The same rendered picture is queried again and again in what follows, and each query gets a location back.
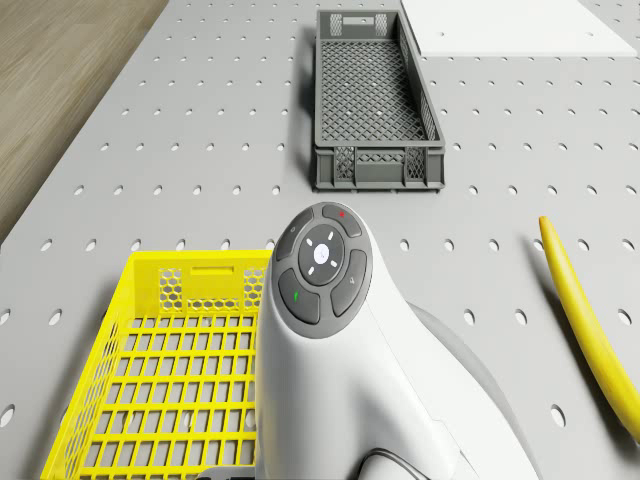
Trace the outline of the banana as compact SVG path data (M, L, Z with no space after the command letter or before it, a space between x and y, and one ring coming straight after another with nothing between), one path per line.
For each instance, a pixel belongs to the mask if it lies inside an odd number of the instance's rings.
M621 425L640 445L640 390L616 355L551 220L538 219L556 293L581 352Z

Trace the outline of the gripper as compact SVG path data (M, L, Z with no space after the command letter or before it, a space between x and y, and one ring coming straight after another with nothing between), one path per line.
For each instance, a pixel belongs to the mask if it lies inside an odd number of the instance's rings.
M196 480L255 480L255 468L210 467L199 473Z

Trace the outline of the yellow basket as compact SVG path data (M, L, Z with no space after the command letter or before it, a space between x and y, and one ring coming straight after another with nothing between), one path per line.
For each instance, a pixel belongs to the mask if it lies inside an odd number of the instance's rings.
M267 250L133 253L41 480L196 480L254 467Z

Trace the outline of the dark grey basket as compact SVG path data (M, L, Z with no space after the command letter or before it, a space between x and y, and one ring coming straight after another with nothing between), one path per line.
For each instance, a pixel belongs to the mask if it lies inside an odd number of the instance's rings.
M314 151L322 190L440 190L445 139L401 10L321 10Z

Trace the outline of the white board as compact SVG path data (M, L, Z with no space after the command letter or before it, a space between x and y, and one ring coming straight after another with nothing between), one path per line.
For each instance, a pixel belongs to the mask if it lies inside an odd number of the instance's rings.
M634 57L578 0L401 0L425 57Z

